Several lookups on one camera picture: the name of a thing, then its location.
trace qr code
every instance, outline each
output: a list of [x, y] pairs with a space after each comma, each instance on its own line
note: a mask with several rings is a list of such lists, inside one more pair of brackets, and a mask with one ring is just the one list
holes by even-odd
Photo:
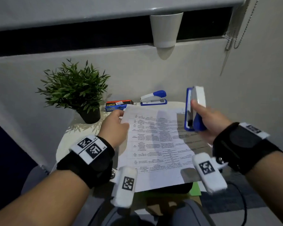
[[91, 139], [85, 138], [81, 142], [78, 143], [78, 146], [81, 147], [81, 148], [84, 148], [90, 143], [91, 143]]
[[134, 178], [124, 177], [124, 182], [122, 188], [124, 190], [133, 190]]
[[260, 129], [255, 128], [253, 125], [247, 125], [246, 128], [249, 129], [249, 131], [256, 133], [256, 134], [261, 132]]
[[204, 175], [207, 175], [207, 174], [215, 171], [212, 164], [209, 161], [200, 163], [199, 166], [200, 166]]
[[85, 150], [92, 159], [95, 159], [101, 152], [102, 149], [99, 148], [99, 146], [96, 143], [91, 144], [88, 148]]

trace wristband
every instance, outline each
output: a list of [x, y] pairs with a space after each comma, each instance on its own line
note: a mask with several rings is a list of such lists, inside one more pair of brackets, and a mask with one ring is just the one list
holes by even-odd
[[214, 140], [213, 156], [222, 158], [231, 168], [244, 175], [266, 155], [281, 151], [267, 137], [269, 134], [252, 125], [235, 122]]
[[87, 136], [72, 145], [70, 152], [57, 164], [57, 170], [70, 170], [91, 189], [109, 182], [113, 147], [102, 137]]

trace hand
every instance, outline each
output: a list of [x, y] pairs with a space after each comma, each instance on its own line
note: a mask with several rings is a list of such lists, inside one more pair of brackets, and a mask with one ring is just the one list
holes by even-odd
[[215, 138], [233, 123], [219, 111], [212, 111], [203, 107], [198, 104], [196, 100], [191, 101], [191, 110], [192, 109], [202, 117], [203, 124], [207, 128], [207, 130], [198, 132], [198, 134], [209, 144], [213, 144]]
[[99, 137], [104, 138], [113, 148], [119, 146], [127, 137], [129, 123], [120, 123], [124, 111], [116, 109], [102, 122]]

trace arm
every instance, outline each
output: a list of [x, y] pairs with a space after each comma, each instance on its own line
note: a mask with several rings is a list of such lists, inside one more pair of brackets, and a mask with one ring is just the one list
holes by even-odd
[[[120, 124], [123, 111], [113, 111], [102, 123], [98, 136], [113, 148], [127, 135], [129, 124]], [[89, 187], [69, 170], [55, 171], [36, 187], [0, 211], [0, 225], [71, 225], [84, 205]]]
[[[198, 134], [209, 144], [213, 144], [215, 138], [232, 124], [218, 111], [211, 111], [194, 100], [191, 105], [207, 127], [206, 131]], [[245, 174], [245, 177], [283, 223], [283, 153], [276, 151], [266, 155]]]

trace person's left hand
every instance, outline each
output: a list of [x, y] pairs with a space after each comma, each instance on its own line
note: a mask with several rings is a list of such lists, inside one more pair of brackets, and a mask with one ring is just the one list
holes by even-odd
[[99, 137], [104, 138], [113, 148], [119, 146], [127, 137], [129, 123], [120, 123], [124, 111], [116, 109], [102, 122]]

